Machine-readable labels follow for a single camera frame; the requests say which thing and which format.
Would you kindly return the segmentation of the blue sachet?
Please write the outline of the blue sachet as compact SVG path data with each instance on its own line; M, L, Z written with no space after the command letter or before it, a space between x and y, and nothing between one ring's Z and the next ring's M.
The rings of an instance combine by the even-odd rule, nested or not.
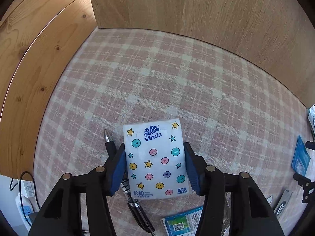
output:
M299 175L305 176L311 158L300 135L297 137L295 151L292 159L292 169Z

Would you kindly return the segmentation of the grey tg sachet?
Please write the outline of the grey tg sachet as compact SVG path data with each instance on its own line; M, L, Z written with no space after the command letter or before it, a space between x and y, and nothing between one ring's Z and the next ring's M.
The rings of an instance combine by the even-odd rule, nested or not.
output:
M312 105L312 107L308 109L308 120L312 131L315 133L315 105Z
M290 201L290 198L292 196L292 191L285 189L279 202L275 206L274 214L276 217L279 217L281 213L285 210L285 207L287 206L288 202Z

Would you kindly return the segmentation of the white dotted small box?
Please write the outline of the white dotted small box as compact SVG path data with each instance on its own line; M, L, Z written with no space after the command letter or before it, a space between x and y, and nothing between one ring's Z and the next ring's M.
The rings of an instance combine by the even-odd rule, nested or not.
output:
M181 122L178 118L123 126L131 196L174 198L189 193Z

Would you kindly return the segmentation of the metal eyelash curler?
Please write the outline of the metal eyelash curler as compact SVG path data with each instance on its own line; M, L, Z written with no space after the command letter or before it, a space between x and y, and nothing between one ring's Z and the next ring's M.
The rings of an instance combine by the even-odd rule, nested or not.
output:
M221 235L224 235L227 229L230 227L231 219L231 193L225 193L225 206L224 206L224 217Z

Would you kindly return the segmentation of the white power strip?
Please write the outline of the white power strip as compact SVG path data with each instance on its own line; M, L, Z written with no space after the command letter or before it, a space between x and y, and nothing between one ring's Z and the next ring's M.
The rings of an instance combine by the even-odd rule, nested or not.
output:
M32 183L30 181L21 181L21 190L18 192L16 196L16 206L19 211L20 217L26 227L26 230L29 231L31 229L31 219L29 218L29 214L34 212L34 208L31 200L35 199L35 192L32 187Z

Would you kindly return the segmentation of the blue card packet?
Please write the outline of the blue card packet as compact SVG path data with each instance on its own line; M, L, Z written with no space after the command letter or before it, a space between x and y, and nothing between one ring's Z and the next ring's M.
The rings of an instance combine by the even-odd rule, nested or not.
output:
M176 215L162 218L162 224L168 236L195 235L203 207L190 209Z

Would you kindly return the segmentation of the black car charger plug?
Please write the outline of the black car charger plug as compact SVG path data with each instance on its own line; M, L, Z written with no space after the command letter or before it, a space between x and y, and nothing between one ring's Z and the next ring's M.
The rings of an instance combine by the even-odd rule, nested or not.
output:
M105 139L105 146L106 150L108 153L108 156L110 158L113 158L116 155L117 149L116 145L111 138L109 132L104 129L104 139ZM143 229L145 232L155 235L155 228L152 225L151 221L147 217L145 211L143 210L142 206L140 205L139 201L134 199L131 196L131 190L130 190L130 185L129 185L129 180L128 180L128 175L127 172L124 173L124 176L122 178L120 187L125 194L125 197L128 202L128 207L130 212L132 213L134 219L136 220L137 224L141 229Z

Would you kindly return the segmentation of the pine wood panel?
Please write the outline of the pine wood panel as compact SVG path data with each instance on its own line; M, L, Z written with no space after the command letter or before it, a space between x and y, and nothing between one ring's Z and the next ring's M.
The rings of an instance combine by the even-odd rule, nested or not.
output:
M90 0L14 0L1 19L1 174L32 171L38 132L66 65L96 27Z

